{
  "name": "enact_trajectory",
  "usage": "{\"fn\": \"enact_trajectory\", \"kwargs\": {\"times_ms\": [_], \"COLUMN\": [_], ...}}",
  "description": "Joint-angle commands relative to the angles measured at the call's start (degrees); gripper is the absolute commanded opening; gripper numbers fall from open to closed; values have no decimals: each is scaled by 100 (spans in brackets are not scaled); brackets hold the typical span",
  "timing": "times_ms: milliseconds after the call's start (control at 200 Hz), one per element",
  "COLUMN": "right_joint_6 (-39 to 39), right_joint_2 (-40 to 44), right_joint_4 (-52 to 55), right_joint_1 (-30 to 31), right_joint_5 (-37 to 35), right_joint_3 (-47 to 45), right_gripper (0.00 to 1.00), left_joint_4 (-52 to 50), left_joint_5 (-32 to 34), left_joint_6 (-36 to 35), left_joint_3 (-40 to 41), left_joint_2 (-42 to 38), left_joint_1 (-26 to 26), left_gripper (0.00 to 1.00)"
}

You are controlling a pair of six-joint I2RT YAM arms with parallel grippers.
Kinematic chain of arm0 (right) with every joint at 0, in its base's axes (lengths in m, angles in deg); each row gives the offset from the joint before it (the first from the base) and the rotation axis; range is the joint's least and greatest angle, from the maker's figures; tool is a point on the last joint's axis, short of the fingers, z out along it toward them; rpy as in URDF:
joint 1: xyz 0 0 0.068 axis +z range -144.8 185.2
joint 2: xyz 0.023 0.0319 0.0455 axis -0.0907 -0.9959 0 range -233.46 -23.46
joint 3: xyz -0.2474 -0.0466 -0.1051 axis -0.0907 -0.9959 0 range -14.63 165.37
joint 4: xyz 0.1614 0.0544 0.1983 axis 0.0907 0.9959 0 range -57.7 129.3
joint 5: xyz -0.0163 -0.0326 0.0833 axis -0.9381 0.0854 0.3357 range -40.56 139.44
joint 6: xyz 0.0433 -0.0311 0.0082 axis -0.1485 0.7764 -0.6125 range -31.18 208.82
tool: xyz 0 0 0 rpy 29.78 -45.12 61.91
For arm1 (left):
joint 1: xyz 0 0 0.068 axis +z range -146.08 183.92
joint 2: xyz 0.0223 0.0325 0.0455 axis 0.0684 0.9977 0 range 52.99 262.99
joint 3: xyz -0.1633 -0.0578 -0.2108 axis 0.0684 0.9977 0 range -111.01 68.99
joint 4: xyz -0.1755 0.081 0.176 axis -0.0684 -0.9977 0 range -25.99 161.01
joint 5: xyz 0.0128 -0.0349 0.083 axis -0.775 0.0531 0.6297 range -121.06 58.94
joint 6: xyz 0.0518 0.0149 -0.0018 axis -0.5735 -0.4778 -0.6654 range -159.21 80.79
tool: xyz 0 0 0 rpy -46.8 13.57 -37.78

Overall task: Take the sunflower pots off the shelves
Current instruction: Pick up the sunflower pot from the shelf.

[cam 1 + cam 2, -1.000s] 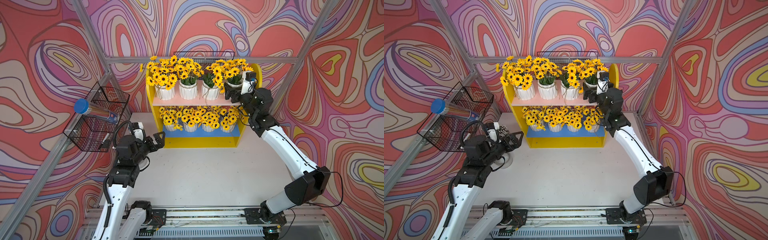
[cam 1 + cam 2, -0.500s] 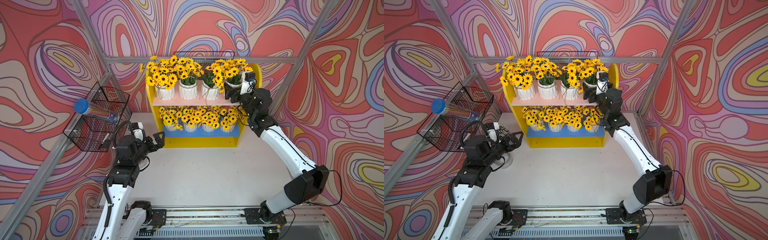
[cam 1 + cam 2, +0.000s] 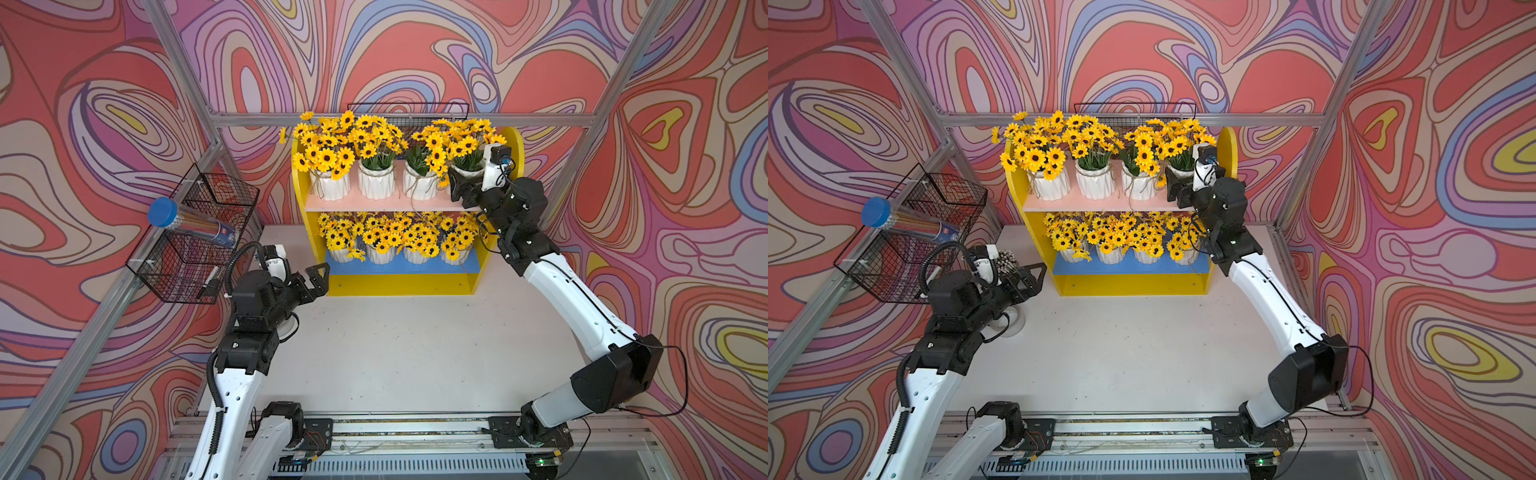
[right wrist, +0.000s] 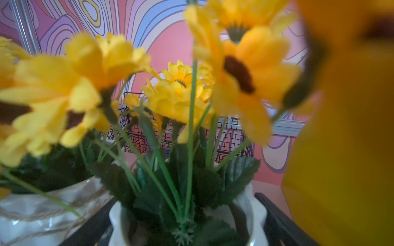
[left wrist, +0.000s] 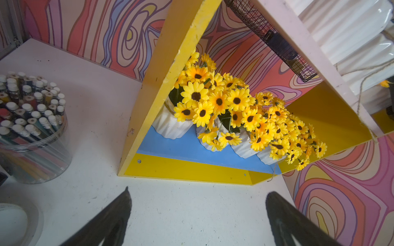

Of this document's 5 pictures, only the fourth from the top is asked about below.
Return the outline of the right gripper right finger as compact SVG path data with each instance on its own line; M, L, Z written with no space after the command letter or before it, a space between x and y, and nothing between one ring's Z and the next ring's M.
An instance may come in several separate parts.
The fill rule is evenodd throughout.
M255 198L267 209L263 229L269 246L319 246L263 193Z

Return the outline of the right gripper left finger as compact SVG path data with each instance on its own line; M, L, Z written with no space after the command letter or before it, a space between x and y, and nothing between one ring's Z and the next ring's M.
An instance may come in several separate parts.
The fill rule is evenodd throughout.
M115 203L112 198L60 246L94 246L111 226L109 212Z

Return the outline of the sunflower pot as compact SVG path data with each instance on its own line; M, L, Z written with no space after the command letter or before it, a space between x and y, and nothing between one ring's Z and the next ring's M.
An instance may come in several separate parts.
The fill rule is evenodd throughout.
M295 20L283 14L287 1L189 3L184 18L193 36L194 64L171 64L165 79L146 84L144 98L128 106L151 152L107 167L102 184L116 198L110 210L111 246L266 246L266 208L252 193L260 161L240 152L267 145L272 125L287 110L285 90L301 68L285 61L290 41L284 29ZM218 120L235 117L246 140L220 163L211 155ZM183 123L165 156L155 132L165 121Z
M57 246L111 200L91 167L119 158L113 93L150 63L123 35L79 33L61 55L1 38L1 245Z

